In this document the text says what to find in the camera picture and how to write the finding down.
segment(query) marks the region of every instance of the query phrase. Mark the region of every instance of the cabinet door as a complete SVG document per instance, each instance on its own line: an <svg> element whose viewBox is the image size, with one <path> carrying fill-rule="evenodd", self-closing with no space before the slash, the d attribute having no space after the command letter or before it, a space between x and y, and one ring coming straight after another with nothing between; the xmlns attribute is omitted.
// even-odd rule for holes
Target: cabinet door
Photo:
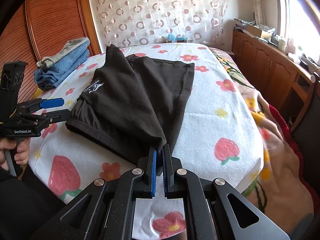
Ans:
<svg viewBox="0 0 320 240"><path fill-rule="evenodd" d="M252 75L249 75L250 83L263 95L266 91L270 79L270 66L273 52L265 44L256 43L257 54L252 66Z"/></svg>
<svg viewBox="0 0 320 240"><path fill-rule="evenodd" d="M232 39L232 52L236 57L236 64L239 63L241 58L241 34L237 31L233 31L233 39Z"/></svg>
<svg viewBox="0 0 320 240"><path fill-rule="evenodd" d="M290 92L297 70L291 60L275 53L270 71L271 78L263 97L279 111Z"/></svg>
<svg viewBox="0 0 320 240"><path fill-rule="evenodd" d="M255 45L255 41L248 37L243 37L243 47L241 54L241 62L238 67L241 70L242 74L247 78L247 80L251 83L253 77L255 76L254 70L252 69L252 63L255 60L255 56L257 54L257 47Z"/></svg>

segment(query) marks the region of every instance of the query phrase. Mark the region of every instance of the window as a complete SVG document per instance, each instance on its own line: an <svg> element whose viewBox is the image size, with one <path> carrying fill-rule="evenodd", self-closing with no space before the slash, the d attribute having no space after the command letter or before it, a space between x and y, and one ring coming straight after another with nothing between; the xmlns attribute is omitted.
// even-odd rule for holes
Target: window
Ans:
<svg viewBox="0 0 320 240"><path fill-rule="evenodd" d="M307 57L320 61L320 35L297 0L278 0L278 34L294 38Z"/></svg>

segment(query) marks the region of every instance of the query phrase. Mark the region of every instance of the human hand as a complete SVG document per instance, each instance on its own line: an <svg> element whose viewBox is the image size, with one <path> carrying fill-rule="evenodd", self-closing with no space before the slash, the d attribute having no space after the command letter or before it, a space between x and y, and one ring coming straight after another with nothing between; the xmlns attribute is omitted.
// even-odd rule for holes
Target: human hand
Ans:
<svg viewBox="0 0 320 240"><path fill-rule="evenodd" d="M8 138L0 138L0 167L9 170L7 161L5 160L4 150L12 150L16 147L17 142L15 140L10 140ZM30 138L25 138L18 147L17 153L14 156L14 160L19 165L24 165L29 160L30 151Z"/></svg>

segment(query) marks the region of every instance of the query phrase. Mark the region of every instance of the blue jeans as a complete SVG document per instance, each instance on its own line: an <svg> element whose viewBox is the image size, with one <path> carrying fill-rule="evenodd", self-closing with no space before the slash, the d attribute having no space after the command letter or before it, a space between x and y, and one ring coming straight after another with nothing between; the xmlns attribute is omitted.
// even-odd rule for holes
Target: blue jeans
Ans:
<svg viewBox="0 0 320 240"><path fill-rule="evenodd" d="M34 72L34 81L41 90L56 88L77 67L84 63L90 52L87 41L63 57L48 69L38 69Z"/></svg>

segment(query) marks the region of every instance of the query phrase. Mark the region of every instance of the wall covering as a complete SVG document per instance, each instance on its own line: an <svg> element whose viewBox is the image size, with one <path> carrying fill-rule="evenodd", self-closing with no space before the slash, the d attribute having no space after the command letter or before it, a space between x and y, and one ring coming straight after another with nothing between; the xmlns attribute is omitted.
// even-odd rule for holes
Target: wall covering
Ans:
<svg viewBox="0 0 320 240"><path fill-rule="evenodd" d="M165 42L170 33L218 47L228 0L90 0L101 47Z"/></svg>

